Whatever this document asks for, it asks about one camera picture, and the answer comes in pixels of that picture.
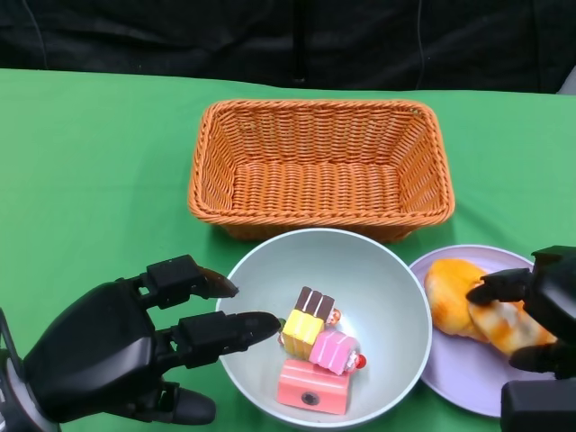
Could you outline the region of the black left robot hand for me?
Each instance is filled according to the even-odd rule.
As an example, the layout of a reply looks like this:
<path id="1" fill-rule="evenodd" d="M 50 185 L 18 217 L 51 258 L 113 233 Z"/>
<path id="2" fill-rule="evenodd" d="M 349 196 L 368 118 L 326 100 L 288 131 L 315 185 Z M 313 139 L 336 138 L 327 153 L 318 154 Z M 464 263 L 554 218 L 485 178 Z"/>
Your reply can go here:
<path id="1" fill-rule="evenodd" d="M 61 312 L 24 358 L 36 401 L 58 423 L 101 412 L 187 426 L 213 422 L 214 401 L 168 382 L 165 373 L 246 351 L 275 335 L 279 319 L 265 311 L 215 311 L 158 329 L 148 311 L 238 291 L 188 255 L 95 287 Z"/>

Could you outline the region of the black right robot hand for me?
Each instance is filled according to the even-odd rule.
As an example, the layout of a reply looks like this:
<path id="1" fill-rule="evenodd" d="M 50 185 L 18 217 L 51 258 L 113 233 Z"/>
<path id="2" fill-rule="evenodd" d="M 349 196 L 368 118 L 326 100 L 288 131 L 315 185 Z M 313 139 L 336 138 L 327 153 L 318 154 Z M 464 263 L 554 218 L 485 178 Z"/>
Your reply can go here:
<path id="1" fill-rule="evenodd" d="M 531 270 L 514 268 L 486 274 L 467 300 L 478 311 L 522 304 L 527 316 L 555 337 L 553 342 L 516 343 L 504 350 L 508 363 L 523 371 L 575 376 L 575 248 L 552 246 L 532 253 Z"/>

